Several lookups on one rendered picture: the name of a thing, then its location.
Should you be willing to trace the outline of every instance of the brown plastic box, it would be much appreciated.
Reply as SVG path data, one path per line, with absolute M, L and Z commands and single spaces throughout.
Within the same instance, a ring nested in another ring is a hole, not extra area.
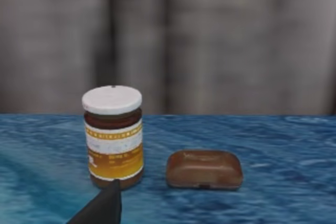
M 168 159 L 166 181 L 172 187 L 237 189 L 243 182 L 243 172 L 232 153 L 181 150 Z

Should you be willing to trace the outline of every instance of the jar base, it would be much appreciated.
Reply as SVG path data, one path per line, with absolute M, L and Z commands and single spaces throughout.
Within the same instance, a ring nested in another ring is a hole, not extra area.
M 143 170 L 144 169 L 142 169 L 138 174 L 136 174 L 132 178 L 128 178 L 128 179 L 125 179 L 125 180 L 120 180 L 120 188 L 122 190 L 125 190 L 125 189 L 128 189 L 132 186 L 135 186 L 137 183 L 139 183 L 141 181 L 141 178 L 142 178 L 142 175 L 143 175 Z M 111 181 L 96 178 L 92 174 L 90 174 L 90 179 L 93 182 L 93 184 L 100 189 L 106 188 L 111 183 Z

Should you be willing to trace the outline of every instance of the gray curtain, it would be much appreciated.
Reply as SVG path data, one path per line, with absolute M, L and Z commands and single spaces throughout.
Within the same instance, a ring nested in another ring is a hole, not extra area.
M 0 0 L 0 109 L 81 113 L 81 95 L 97 84 L 105 7 Z M 141 90 L 146 113 L 331 106 L 334 0 L 118 0 L 115 15 L 118 82 Z

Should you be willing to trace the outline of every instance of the water-patterned surface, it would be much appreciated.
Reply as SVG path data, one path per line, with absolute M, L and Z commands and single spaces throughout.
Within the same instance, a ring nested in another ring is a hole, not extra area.
M 0 223 L 65 223 L 98 190 L 82 117 L 0 116 Z M 336 118 L 145 116 L 145 176 L 123 192 L 123 224 L 336 223 Z M 235 153 L 237 192 L 169 189 L 182 148 Z

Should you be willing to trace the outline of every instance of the brown jar contents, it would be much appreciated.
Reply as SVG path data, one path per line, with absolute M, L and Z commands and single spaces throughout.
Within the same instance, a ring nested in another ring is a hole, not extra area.
M 243 182 L 243 172 L 232 153 L 182 150 L 169 157 L 166 181 L 172 187 L 237 189 Z
M 126 189 L 142 177 L 139 94 L 133 88 L 108 86 L 91 90 L 83 96 L 90 178 L 100 188 L 120 179 L 121 189 Z

